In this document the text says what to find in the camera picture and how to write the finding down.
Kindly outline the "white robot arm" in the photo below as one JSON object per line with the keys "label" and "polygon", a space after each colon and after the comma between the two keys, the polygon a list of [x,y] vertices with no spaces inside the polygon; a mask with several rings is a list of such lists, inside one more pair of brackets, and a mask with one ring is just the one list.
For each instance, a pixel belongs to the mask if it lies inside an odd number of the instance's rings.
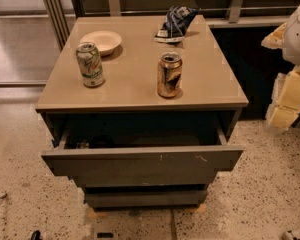
{"label": "white robot arm", "polygon": [[294,65],[289,73],[277,75],[266,113],[269,127],[286,131],[300,122],[300,5],[286,23],[262,40],[261,45],[281,49],[283,59]]}

